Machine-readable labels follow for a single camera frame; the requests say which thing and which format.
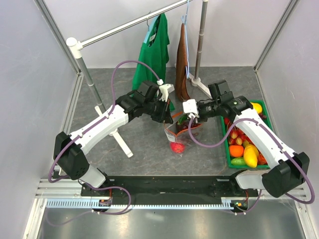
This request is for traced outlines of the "purple grape bunch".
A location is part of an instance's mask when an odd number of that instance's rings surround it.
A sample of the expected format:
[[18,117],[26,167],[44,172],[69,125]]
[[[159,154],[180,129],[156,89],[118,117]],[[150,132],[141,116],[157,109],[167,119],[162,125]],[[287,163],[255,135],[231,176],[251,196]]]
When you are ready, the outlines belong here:
[[[177,123],[177,125],[176,125],[177,132],[188,130],[188,125],[189,125],[188,121],[184,121],[182,123]],[[191,124],[191,128],[195,128],[195,127],[198,127],[198,124],[197,123],[192,123]]]

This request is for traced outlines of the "green chili pepper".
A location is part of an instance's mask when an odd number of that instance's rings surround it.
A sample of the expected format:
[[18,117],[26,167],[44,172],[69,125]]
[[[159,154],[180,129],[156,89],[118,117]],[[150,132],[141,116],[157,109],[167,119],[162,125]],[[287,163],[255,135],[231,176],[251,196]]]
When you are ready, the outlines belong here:
[[177,124],[178,124],[178,125],[182,125],[182,124],[184,124],[184,122],[187,121],[187,120],[188,120],[188,116],[187,116],[187,115],[182,115],[182,116],[178,119]]

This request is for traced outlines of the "clear zip top bag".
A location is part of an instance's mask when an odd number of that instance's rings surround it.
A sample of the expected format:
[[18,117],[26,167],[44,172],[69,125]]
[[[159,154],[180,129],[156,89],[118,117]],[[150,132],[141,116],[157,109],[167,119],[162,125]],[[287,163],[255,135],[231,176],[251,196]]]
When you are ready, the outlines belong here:
[[183,152],[183,153],[185,153],[186,150],[189,149],[190,147],[194,146],[195,143],[192,140],[192,138],[189,136],[188,130],[177,132],[177,129],[176,129],[177,121],[182,115],[184,115],[183,112],[178,112],[178,113],[174,114],[172,116],[173,124],[165,123],[164,124],[164,132],[165,132],[166,137],[168,139],[169,145],[170,145],[170,142],[182,143],[185,145],[185,151]]

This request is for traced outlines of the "red apple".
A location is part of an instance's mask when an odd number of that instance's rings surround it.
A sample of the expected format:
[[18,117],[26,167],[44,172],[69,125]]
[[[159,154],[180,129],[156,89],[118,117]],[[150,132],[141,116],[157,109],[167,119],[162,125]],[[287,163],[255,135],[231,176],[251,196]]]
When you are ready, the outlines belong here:
[[170,148],[174,153],[182,154],[185,151],[185,145],[178,142],[170,142]]

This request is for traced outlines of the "orange fruit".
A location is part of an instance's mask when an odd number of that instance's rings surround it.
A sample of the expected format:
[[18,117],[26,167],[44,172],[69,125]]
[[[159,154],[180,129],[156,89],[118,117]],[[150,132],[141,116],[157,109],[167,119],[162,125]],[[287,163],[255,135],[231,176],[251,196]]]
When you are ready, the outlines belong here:
[[241,145],[230,145],[229,153],[230,153],[230,156],[234,158],[242,157],[244,154],[244,147]]

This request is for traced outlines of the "brown towel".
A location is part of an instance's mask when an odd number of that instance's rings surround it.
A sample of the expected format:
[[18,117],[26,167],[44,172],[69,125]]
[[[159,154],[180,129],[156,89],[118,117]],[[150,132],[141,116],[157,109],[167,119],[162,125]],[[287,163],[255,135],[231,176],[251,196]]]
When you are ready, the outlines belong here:
[[187,52],[186,52],[186,37],[185,37],[185,25],[181,24],[180,39],[177,48],[176,55],[176,72],[175,72],[175,93],[180,101],[187,101],[190,96],[186,88],[187,80]]

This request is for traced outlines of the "green t-shirt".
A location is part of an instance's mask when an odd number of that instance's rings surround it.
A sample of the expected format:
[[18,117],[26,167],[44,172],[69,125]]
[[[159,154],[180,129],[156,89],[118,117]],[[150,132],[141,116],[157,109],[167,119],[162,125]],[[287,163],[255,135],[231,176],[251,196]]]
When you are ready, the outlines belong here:
[[158,32],[154,43],[151,47],[148,47],[143,42],[138,58],[139,61],[152,68],[156,75],[154,75],[146,66],[138,64],[132,82],[133,90],[138,89],[143,81],[152,81],[154,83],[156,83],[158,79],[165,81],[166,64],[169,61],[169,44],[167,18],[166,15],[162,13],[160,14]]

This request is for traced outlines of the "green cucumber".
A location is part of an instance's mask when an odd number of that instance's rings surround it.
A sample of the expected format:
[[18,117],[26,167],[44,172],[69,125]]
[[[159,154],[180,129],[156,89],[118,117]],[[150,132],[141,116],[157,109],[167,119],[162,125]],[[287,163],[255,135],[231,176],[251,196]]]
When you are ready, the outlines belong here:
[[233,158],[231,160],[231,164],[234,166],[246,166],[247,165],[243,157]]

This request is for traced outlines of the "yellow mango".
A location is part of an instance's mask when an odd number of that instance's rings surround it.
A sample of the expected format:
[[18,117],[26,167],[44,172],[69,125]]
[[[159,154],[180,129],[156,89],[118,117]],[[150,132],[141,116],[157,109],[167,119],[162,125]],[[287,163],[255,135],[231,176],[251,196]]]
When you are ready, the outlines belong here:
[[247,166],[256,168],[258,165],[258,156],[259,151],[256,146],[249,144],[245,147],[243,157]]

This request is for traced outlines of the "green fruit tray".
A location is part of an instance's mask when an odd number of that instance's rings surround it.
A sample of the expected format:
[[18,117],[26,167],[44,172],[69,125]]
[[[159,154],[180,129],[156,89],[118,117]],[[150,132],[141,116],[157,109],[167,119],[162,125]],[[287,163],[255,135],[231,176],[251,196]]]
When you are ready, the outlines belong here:
[[[261,120],[272,129],[266,105],[262,100],[253,100],[251,104]],[[223,135],[232,125],[232,122],[221,117]],[[267,169],[268,163],[262,153],[256,148],[251,139],[238,127],[234,127],[224,142],[228,166],[236,169],[261,168]]]

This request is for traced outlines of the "light blue shirt hanger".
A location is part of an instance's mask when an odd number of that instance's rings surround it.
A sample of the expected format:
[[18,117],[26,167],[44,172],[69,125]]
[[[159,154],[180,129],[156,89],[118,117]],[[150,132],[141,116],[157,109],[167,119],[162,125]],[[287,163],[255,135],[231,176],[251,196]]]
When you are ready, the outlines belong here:
[[148,31],[144,39],[144,44],[146,44],[146,46],[151,47],[151,45],[154,43],[158,32],[159,23],[160,15],[154,17],[152,23],[148,26]]

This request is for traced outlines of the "silver clothes rack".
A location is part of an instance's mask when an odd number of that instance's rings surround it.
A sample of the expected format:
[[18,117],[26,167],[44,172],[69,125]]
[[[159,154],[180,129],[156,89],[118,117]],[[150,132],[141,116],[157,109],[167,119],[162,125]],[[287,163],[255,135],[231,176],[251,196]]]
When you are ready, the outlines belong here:
[[[186,0],[180,0],[176,3],[173,3],[169,6],[163,7],[157,11],[154,12],[150,12],[147,15],[141,16],[135,20],[132,20],[128,23],[122,24],[118,27],[115,27],[107,32],[101,33],[97,36],[94,36],[88,40],[85,40],[83,42],[80,42],[78,40],[76,40],[74,37],[69,37],[66,40],[66,44],[69,47],[70,51],[73,54],[73,57],[75,58],[75,60],[77,61],[80,70],[83,72],[84,77],[86,78],[86,80],[88,81],[88,86],[91,87],[93,89],[93,95],[94,97],[97,99],[98,105],[95,106],[95,110],[96,112],[99,114],[99,116],[102,115],[102,111],[100,109],[100,106],[104,107],[100,95],[97,91],[97,89],[95,88],[95,85],[93,83],[93,80],[91,78],[91,75],[88,73],[88,69],[87,66],[83,60],[82,54],[81,54],[81,50],[89,45],[92,45],[93,43],[96,43],[102,39],[105,39],[109,36],[115,35],[119,32],[122,32],[130,27],[133,27],[137,24],[140,24],[144,21],[148,21],[148,19],[150,18],[154,18],[162,13],[165,13],[167,11],[170,11],[172,9],[175,9],[179,6],[182,6],[186,4]],[[200,28],[199,28],[199,35],[198,35],[198,47],[197,47],[197,55],[196,55],[196,63],[195,63],[195,74],[192,75],[190,73],[189,75],[189,80],[191,82],[191,84],[194,87],[198,87],[201,91],[203,91],[208,97],[211,98],[209,89],[207,86],[205,86],[202,82],[201,79],[199,77],[199,69],[200,69],[200,62],[201,62],[201,52],[202,52],[202,45],[203,45],[203,37],[204,37],[204,28],[205,28],[205,22],[206,22],[206,15],[207,15],[207,8],[208,8],[208,0],[203,0],[202,1],[202,9],[201,9],[201,18],[200,18]],[[140,62],[140,61],[135,61],[135,60],[127,60],[124,62],[121,62],[118,64],[118,66],[116,66],[115,70],[114,70],[114,74],[117,71],[117,69],[126,64],[126,63],[137,63],[137,64],[141,64],[146,66],[151,72],[153,72],[154,75],[155,72],[153,71],[153,69],[151,69],[147,64]],[[126,154],[126,156],[128,158],[132,157],[134,154],[132,153],[132,151],[130,150],[130,148],[127,146],[127,144],[125,143],[125,141],[122,139],[122,137],[120,136],[120,134],[118,133],[118,127],[116,127],[113,131],[111,131],[109,133],[110,136],[112,136],[117,143],[119,144],[119,146],[121,147],[122,151]]]

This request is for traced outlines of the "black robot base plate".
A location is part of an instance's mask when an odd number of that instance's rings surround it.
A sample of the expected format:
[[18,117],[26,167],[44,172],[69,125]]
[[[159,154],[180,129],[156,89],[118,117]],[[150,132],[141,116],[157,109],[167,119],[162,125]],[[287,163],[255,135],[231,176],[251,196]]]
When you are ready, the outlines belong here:
[[241,189],[231,176],[109,176],[111,190],[98,192],[83,186],[81,196],[111,196],[115,203],[199,204],[219,203],[222,198],[253,198],[256,189]]

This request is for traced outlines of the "aluminium frame post right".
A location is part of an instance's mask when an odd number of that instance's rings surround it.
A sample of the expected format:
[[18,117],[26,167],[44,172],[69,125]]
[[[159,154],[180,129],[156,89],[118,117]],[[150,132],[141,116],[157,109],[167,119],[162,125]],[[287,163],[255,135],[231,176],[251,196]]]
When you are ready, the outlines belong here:
[[266,57],[270,53],[272,47],[274,46],[276,40],[278,39],[280,33],[284,29],[286,23],[288,22],[290,16],[292,15],[293,11],[295,10],[295,8],[299,2],[300,2],[299,0],[290,0],[288,2],[284,12],[282,13],[279,21],[277,22],[273,32],[271,33],[264,49],[262,50],[256,64],[253,67],[255,73],[257,73],[259,71],[259,69],[261,68]]

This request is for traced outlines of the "aluminium frame post left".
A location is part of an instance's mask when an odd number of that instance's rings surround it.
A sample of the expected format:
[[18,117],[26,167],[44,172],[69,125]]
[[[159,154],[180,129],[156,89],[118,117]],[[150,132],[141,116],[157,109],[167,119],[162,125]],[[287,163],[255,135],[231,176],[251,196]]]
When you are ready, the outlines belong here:
[[57,23],[55,22],[54,17],[51,14],[47,4],[45,3],[44,0],[35,0],[34,2],[38,6],[42,16],[44,17],[45,21],[47,22],[49,28],[51,29],[51,31],[52,31],[54,37],[56,38],[59,46],[61,47],[62,51],[65,53],[72,68],[79,75],[81,73],[81,70],[77,64],[77,61],[75,60],[72,52],[70,51],[69,47],[67,46],[66,41],[65,41]]

